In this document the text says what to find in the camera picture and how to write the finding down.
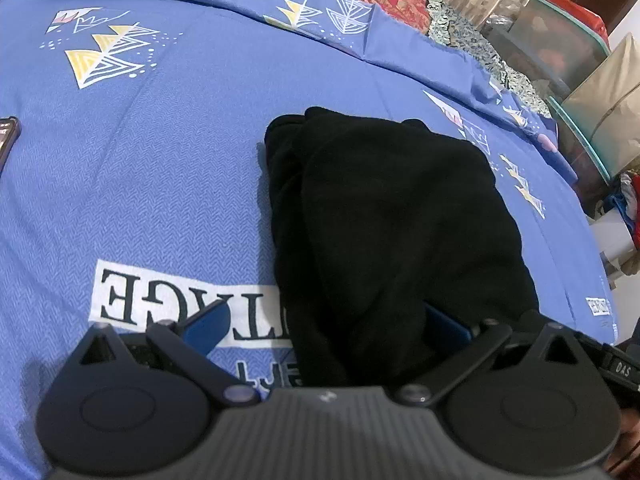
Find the person's right hand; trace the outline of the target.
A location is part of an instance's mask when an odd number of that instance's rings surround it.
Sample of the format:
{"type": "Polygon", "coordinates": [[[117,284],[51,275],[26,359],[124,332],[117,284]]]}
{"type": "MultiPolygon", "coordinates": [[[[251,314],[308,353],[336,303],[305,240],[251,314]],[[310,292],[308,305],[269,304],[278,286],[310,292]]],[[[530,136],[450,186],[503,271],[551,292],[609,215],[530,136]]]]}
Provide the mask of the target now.
{"type": "Polygon", "coordinates": [[[639,412],[626,408],[620,416],[620,436],[604,463],[604,469],[612,478],[639,478],[639,440],[639,412]]]}

